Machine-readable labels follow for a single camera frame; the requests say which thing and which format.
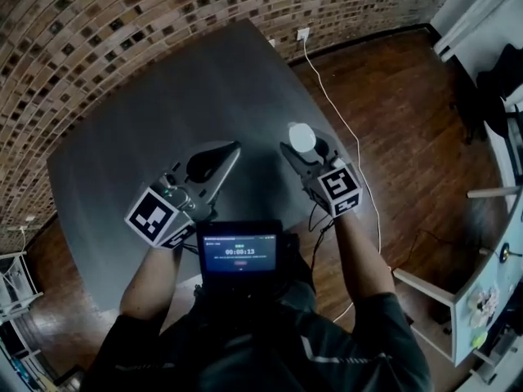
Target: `person's arm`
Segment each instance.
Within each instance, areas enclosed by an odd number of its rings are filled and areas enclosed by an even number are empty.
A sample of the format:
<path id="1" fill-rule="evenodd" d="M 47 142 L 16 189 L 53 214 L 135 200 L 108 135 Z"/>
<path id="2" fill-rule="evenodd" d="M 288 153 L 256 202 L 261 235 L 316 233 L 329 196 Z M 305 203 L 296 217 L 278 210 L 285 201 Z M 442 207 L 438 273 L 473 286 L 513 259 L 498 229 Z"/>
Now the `person's arm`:
<path id="1" fill-rule="evenodd" d="M 165 315 L 176 287 L 181 248 L 151 248 L 120 302 L 120 314 L 150 321 Z"/>
<path id="2" fill-rule="evenodd" d="M 360 352 L 387 359 L 378 374 L 384 385 L 397 382 L 405 391 L 431 390 L 427 361 L 400 308 L 387 263 L 353 212 L 338 217 L 335 225 L 343 278 L 356 310 L 352 334 Z"/>
<path id="3" fill-rule="evenodd" d="M 365 233 L 354 212 L 334 220 L 343 278 L 354 302 L 379 293 L 394 293 L 387 263 Z"/>

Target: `gray table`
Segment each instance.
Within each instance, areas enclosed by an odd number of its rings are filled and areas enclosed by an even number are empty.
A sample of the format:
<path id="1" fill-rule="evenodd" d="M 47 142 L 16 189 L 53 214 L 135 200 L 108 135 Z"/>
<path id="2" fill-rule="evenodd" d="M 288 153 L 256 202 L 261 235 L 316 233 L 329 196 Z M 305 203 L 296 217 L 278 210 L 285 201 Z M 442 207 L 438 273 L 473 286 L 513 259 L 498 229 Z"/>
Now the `gray table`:
<path id="1" fill-rule="evenodd" d="M 217 201 L 220 220 L 303 221 L 311 202 L 279 151 L 287 124 L 333 129 L 293 71 L 248 20 L 209 34 L 111 96 L 47 161 L 74 262 L 102 310 L 118 306 L 148 246 L 124 223 L 142 181 L 191 146 L 239 140 Z M 199 273 L 184 253 L 180 281 Z"/>

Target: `black shirt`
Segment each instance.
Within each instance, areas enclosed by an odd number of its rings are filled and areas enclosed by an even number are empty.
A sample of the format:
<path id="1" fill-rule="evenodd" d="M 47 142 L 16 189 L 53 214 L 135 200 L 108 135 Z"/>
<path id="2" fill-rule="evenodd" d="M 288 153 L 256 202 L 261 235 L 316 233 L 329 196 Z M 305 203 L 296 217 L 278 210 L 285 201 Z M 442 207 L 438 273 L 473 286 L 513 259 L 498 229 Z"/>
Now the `black shirt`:
<path id="1" fill-rule="evenodd" d="M 157 323 L 118 317 L 83 390 L 432 390 L 425 357 L 391 293 L 355 304 L 352 334 L 276 305 L 251 329 L 196 323 L 159 336 Z"/>

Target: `brick wall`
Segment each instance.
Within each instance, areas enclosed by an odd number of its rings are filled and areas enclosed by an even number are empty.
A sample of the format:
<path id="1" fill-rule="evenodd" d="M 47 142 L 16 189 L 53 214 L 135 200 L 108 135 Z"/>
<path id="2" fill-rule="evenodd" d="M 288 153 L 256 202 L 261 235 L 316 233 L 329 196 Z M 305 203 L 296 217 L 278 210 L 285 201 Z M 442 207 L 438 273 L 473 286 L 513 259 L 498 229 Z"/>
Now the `brick wall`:
<path id="1" fill-rule="evenodd" d="M 286 60 L 427 22 L 445 0 L 0 0 L 0 252 L 55 213 L 46 160 L 103 99 L 154 62 L 243 18 Z"/>

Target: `small screen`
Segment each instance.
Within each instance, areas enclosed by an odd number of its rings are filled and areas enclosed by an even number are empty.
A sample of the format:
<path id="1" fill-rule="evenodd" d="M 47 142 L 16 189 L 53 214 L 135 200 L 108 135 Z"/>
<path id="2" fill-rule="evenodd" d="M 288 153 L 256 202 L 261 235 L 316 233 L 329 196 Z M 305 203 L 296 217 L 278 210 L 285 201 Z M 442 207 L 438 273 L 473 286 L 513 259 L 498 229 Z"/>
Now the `small screen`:
<path id="1" fill-rule="evenodd" d="M 203 237 L 203 248 L 209 272 L 276 269 L 276 236 L 273 234 Z"/>

